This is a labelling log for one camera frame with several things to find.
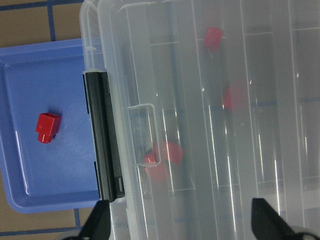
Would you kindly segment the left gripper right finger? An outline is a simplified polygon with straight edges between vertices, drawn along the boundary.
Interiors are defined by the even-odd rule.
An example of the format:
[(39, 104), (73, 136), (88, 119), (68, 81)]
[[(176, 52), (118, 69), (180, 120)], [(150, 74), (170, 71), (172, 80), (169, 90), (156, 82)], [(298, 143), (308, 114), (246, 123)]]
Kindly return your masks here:
[(264, 198), (251, 202), (251, 230), (257, 240), (302, 240)]

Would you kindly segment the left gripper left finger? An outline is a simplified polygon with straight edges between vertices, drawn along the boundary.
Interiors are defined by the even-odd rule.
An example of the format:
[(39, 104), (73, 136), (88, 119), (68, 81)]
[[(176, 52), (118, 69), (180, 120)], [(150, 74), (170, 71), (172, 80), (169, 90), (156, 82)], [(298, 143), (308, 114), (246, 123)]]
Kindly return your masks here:
[(99, 200), (76, 240), (108, 240), (111, 236), (111, 210), (108, 200)]

